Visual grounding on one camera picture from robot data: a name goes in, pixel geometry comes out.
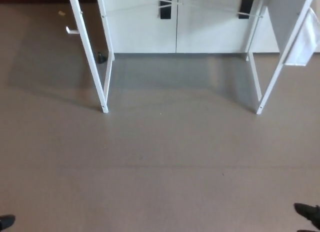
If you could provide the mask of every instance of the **white cloth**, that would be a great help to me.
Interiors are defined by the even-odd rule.
[[[284,64],[289,66],[306,66],[319,43],[320,22],[313,9],[309,8]]]

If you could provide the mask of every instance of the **black shoe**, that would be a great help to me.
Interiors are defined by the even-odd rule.
[[[320,229],[320,207],[318,205],[310,206],[303,203],[295,203],[294,208],[298,214],[310,220],[317,229]]]
[[[16,217],[14,215],[3,215],[0,216],[0,231],[11,227],[16,220]]]

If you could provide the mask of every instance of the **white metal frame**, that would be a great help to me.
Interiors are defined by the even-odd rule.
[[[108,25],[108,19],[107,19],[107,14],[106,14],[106,8],[104,4],[104,0],[97,0],[99,9],[100,9],[100,15],[102,19],[102,24],[103,24],[103,29],[104,29],[104,34],[105,34],[105,39],[107,42],[108,46],[108,60],[107,60],[107,69],[106,69],[106,77],[104,81],[104,85],[102,86],[100,77],[98,74],[98,69],[96,66],[96,62],[93,56],[93,51],[91,49],[90,41],[88,38],[88,34],[86,31],[85,23],[83,20],[83,13],[80,9],[79,1],[78,0],[70,0],[72,10],[74,13],[75,21],[78,27],[78,31],[72,31],[68,27],[66,28],[69,34],[80,34],[85,54],[88,59],[88,63],[90,66],[90,70],[93,76],[94,84],[97,89],[97,93],[101,102],[102,110],[103,112],[107,113],[108,110],[108,96],[109,96],[109,88],[110,88],[110,79],[111,79],[111,72],[112,72],[112,65],[113,61],[115,59],[114,51],[113,51],[113,46],[112,46],[112,39],[110,36],[110,30],[109,30],[109,25]],[[179,3],[179,2],[170,2],[167,0],[164,0],[168,3],[171,3],[170,5],[166,5],[165,7],[172,6],[174,5],[180,5],[180,6],[192,6],[192,7],[198,7],[198,5],[194,4],[184,4],[184,3]],[[255,59],[254,55],[251,52],[251,46],[253,44],[253,40],[255,39],[255,34],[257,31],[257,28],[259,26],[259,22],[261,18],[263,17],[263,14],[265,12],[265,8],[267,5],[268,0],[259,0],[258,4],[256,4],[256,10],[257,13],[255,15],[250,15],[250,14],[245,14],[249,15],[251,18],[251,29],[248,30],[247,34],[247,39],[245,43],[245,51],[246,51],[246,62],[248,63],[249,67],[251,68],[251,75],[252,75],[252,82],[254,85],[254,99],[256,103],[256,113],[261,114],[269,97],[270,94],[276,84],[276,81],[283,70],[285,60],[290,52],[290,49],[295,41],[296,36],[298,35],[299,29],[303,24],[304,18],[307,15],[308,9],[312,3],[312,0],[306,0],[305,5],[299,14],[299,19],[297,20],[293,32],[291,33],[288,43],[286,44],[286,47],[284,48],[284,51],[280,54],[279,62],[278,65],[275,69],[275,72],[271,78],[271,81],[267,87],[267,90],[265,94],[262,95],[261,88],[260,88],[260,83],[259,83],[259,78],[258,78],[258,73],[256,69],[256,64],[255,64]],[[235,12],[235,11],[230,11],[226,9],[218,9],[221,11],[225,12]]]
[[[80,34],[82,44],[84,47],[85,55],[89,63],[89,67],[92,73],[93,81],[99,96],[99,100],[101,103],[101,107],[104,113],[108,113],[108,95],[109,95],[109,89],[110,89],[110,79],[111,79],[111,71],[112,71],[112,65],[113,61],[115,60],[115,55],[111,43],[111,38],[109,34],[108,29],[108,21],[107,17],[102,15],[102,24],[104,27],[105,32],[105,38],[108,46],[108,60],[107,60],[107,67],[106,67],[106,76],[104,85],[102,86],[100,76],[98,73],[98,68],[96,65],[96,61],[94,58],[94,54],[91,48],[90,40],[87,34],[86,25],[83,19],[83,12],[81,11],[79,0],[70,0],[72,11],[74,13],[75,22],[78,28],[78,31],[72,31],[68,27],[66,27],[66,30],[69,34]],[[98,0],[98,4],[100,7],[100,10],[104,8],[103,0]]]
[[[256,92],[257,92],[257,97],[259,98],[258,99],[258,107],[256,108],[256,114],[260,115],[265,107],[265,105],[267,104],[267,101],[270,97],[270,94],[279,78],[279,75],[281,74],[284,66],[285,66],[285,61],[287,59],[287,56],[290,52],[290,49],[291,47],[293,46],[293,43],[299,33],[299,30],[301,28],[301,26],[303,25],[303,22],[304,22],[304,19],[307,15],[307,12],[311,6],[311,3],[312,3],[313,0],[305,0],[305,4],[301,10],[301,12],[299,14],[297,14],[299,16],[297,22],[295,23],[294,25],[294,28],[293,28],[293,31],[292,33],[290,34],[290,37],[288,39],[288,42],[283,50],[283,52],[280,54],[280,57],[279,57],[279,62],[275,68],[275,71],[274,71],[274,74],[269,82],[269,85],[266,89],[266,92],[264,93],[264,95],[262,96],[261,94],[261,89],[260,89],[260,84],[259,84],[259,79],[258,79],[258,74],[255,72],[254,74],[254,84],[255,84],[255,87],[256,87]],[[252,57],[252,60],[254,62],[254,58],[253,58],[253,54],[250,54],[249,53],[249,56]]]

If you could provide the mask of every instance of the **cabinet door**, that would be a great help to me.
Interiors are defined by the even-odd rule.
[[[115,53],[176,52],[176,4],[170,19],[161,18],[158,0],[104,0],[104,4]]]
[[[246,51],[251,19],[239,19],[242,0],[179,0],[178,53],[242,53]],[[259,0],[254,0],[255,14]]]

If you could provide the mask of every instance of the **gray floor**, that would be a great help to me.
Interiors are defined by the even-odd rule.
[[[84,13],[105,49],[96,8]],[[313,228],[293,203],[320,203],[319,56],[283,72],[260,117],[232,58],[119,56],[106,115],[67,6],[2,5],[0,23],[8,231]],[[276,58],[257,57],[264,88]]]

